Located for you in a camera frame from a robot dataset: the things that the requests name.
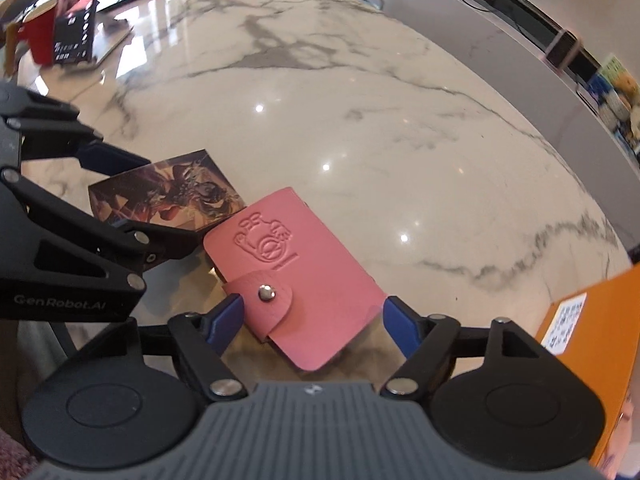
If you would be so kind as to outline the red mug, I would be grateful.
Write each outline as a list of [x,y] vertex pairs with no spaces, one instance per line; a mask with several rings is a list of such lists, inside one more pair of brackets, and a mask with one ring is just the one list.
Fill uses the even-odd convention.
[[21,24],[15,22],[6,26],[6,54],[4,70],[8,75],[17,66],[16,49],[21,41],[28,44],[32,59],[38,65],[53,64],[53,27],[56,1],[50,0],[29,11]]

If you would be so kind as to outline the pink leather card wallet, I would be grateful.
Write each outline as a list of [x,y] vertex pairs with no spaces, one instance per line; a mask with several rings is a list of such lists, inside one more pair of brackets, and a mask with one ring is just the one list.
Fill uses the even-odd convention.
[[258,200],[204,238],[244,320],[305,372],[324,367],[381,312],[386,295],[292,188]]

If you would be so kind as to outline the brown teddy bear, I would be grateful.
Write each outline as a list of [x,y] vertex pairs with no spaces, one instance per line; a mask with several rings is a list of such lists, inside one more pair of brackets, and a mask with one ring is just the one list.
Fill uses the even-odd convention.
[[614,90],[626,96],[626,99],[632,101],[639,92],[638,82],[628,70],[621,70],[610,77],[610,83]]

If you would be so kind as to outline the standing dark photo card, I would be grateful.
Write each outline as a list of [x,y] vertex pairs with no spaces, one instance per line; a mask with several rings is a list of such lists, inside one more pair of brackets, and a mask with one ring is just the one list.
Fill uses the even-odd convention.
[[98,0],[58,0],[53,25],[53,63],[89,62],[92,59]]

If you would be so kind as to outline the orange cardboard box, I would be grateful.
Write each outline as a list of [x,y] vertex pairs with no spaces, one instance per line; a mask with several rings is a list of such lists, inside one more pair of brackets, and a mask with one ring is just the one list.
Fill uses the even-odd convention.
[[632,435],[631,379],[639,348],[638,266],[552,304],[536,339],[602,402],[604,430],[590,463],[605,478],[615,478]]

